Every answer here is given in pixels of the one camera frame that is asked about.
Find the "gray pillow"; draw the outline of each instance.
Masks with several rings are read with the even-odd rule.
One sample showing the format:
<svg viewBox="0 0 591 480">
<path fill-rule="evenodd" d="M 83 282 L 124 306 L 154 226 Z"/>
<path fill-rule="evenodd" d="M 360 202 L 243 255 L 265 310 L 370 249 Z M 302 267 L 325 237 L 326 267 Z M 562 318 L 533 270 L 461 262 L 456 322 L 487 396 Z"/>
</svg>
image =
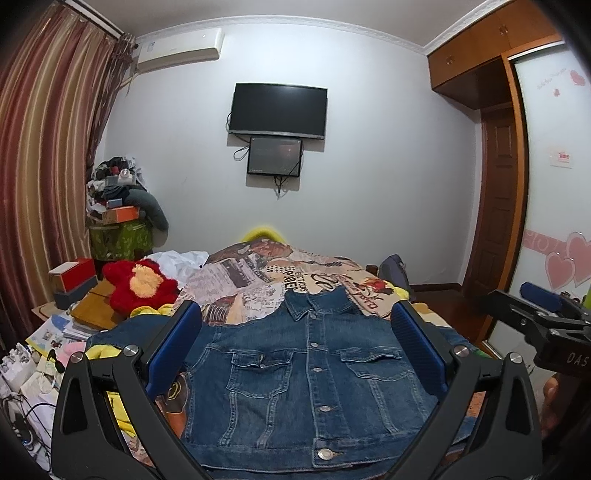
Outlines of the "gray pillow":
<svg viewBox="0 0 591 480">
<path fill-rule="evenodd" d="M 148 220 L 152 222 L 152 225 L 163 232 L 168 231 L 168 220 L 164 216 L 158 200 L 151 193 L 140 189 L 130 189 L 129 195 L 123 200 L 123 205 L 133 205 L 134 207 L 139 207 L 141 210 L 145 210 Z"/>
</svg>

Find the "green patterned container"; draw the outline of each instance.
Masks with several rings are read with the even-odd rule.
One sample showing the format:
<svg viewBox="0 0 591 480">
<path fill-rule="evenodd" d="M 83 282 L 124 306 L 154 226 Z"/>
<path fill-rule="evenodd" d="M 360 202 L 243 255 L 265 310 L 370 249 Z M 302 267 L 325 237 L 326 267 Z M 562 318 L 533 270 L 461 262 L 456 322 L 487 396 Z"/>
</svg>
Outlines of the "green patterned container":
<svg viewBox="0 0 591 480">
<path fill-rule="evenodd" d="M 92 258 L 104 262 L 135 260 L 152 250 L 152 230 L 142 220 L 115 225 L 90 225 L 90 250 Z"/>
</svg>

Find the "black screen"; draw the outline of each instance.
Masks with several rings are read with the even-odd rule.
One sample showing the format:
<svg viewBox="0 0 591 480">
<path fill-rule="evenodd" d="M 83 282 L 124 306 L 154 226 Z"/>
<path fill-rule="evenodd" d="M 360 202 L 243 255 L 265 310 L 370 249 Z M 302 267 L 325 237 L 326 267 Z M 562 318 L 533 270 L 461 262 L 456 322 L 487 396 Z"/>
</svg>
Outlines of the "black screen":
<svg viewBox="0 0 591 480">
<path fill-rule="evenodd" d="M 324 138 L 327 89 L 237 83 L 230 133 Z"/>
<path fill-rule="evenodd" d="M 300 176 L 301 138 L 252 137 L 248 173 Z"/>
</svg>

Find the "stuffed toy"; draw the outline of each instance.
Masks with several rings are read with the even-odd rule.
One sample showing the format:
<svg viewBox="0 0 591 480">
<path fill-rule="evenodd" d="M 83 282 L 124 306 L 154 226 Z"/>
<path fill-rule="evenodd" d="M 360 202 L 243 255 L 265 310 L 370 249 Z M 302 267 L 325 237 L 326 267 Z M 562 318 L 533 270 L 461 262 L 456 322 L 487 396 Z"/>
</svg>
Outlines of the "stuffed toy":
<svg viewBox="0 0 591 480">
<path fill-rule="evenodd" d="M 115 286 L 109 302 L 111 308 L 126 317 L 138 307 L 159 309 L 178 297 L 177 281 L 162 275 L 158 264 L 147 258 L 106 264 L 103 275 Z"/>
</svg>

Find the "wooden floor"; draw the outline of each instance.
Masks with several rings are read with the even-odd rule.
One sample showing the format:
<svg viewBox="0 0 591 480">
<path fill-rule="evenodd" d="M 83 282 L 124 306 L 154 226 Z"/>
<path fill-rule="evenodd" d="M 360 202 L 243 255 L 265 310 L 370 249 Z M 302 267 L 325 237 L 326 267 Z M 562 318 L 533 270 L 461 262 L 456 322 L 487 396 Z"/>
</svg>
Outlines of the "wooden floor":
<svg viewBox="0 0 591 480">
<path fill-rule="evenodd" d="M 484 316 L 479 314 L 472 301 L 464 298 L 457 290 L 418 291 L 417 301 L 426 303 L 472 343 L 484 323 Z"/>
</svg>

